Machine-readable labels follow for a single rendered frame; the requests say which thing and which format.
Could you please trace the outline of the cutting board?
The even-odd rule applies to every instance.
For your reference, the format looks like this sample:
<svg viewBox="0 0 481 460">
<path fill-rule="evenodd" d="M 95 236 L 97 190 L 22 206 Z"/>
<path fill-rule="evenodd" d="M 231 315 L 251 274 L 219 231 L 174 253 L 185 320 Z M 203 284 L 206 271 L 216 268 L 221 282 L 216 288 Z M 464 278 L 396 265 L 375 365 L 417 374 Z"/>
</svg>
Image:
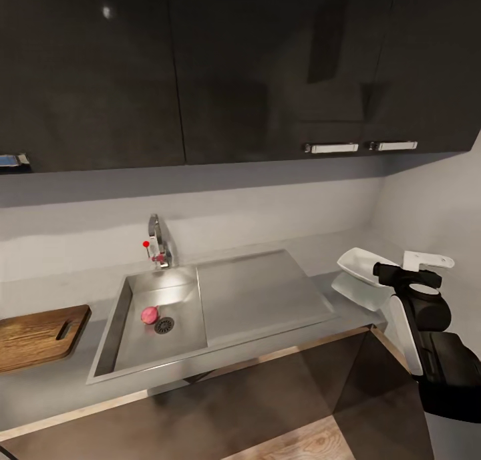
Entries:
<svg viewBox="0 0 481 460">
<path fill-rule="evenodd" d="M 90 313 L 88 304 L 0 320 L 0 372 L 68 355 Z M 67 325 L 73 325 L 60 340 Z"/>
</svg>

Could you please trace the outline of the bowl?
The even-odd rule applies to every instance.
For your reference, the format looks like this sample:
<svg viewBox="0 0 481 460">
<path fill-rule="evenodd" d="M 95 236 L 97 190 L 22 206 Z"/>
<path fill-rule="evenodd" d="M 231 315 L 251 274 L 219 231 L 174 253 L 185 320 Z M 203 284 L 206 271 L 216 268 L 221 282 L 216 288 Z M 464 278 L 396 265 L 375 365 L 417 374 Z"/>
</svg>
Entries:
<svg viewBox="0 0 481 460">
<path fill-rule="evenodd" d="M 342 270 L 352 275 L 354 278 L 377 288 L 383 288 L 385 285 L 379 283 L 379 277 L 373 275 L 373 267 L 377 262 L 380 264 L 389 264 L 399 266 L 391 260 L 382 258 L 379 255 L 372 254 L 361 248 L 352 248 L 337 261 Z"/>
</svg>

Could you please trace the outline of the vidalia onion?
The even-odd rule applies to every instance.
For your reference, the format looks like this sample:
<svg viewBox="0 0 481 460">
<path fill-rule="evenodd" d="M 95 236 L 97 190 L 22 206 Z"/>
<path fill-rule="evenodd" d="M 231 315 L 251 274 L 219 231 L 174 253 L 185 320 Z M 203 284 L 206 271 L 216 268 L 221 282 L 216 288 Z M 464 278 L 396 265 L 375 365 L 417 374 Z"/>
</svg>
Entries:
<svg viewBox="0 0 481 460">
<path fill-rule="evenodd" d="M 157 320 L 157 318 L 158 318 L 157 307 L 151 306 L 151 307 L 145 308 L 145 310 L 142 311 L 142 314 L 141 314 L 142 323 L 152 324 L 154 323 L 155 320 Z"/>
</svg>

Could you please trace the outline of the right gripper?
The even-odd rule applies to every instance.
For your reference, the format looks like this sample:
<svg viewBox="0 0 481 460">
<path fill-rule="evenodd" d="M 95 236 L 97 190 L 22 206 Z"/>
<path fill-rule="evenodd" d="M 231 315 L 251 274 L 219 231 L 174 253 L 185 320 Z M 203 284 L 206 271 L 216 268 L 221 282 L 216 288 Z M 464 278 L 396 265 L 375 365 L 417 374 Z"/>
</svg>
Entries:
<svg viewBox="0 0 481 460">
<path fill-rule="evenodd" d="M 396 283 L 407 277 L 417 278 L 430 283 L 434 288 L 440 288 L 442 277 L 433 271 L 419 270 L 418 272 L 403 270 L 401 266 L 380 264 L 377 262 L 373 267 L 373 275 L 379 277 L 379 283 L 395 288 Z"/>
</svg>

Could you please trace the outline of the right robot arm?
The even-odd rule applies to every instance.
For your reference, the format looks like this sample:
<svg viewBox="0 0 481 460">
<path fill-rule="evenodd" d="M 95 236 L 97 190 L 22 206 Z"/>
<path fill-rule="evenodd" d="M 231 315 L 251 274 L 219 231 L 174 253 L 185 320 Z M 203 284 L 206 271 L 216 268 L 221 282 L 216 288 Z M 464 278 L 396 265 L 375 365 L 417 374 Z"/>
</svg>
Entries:
<svg viewBox="0 0 481 460">
<path fill-rule="evenodd" d="M 481 460 L 481 360 L 445 332 L 449 305 L 442 277 L 419 264 L 452 268 L 449 256 L 405 251 L 403 264 L 377 262 L 373 275 L 395 288 L 389 300 L 408 369 L 418 382 L 435 460 Z"/>
</svg>

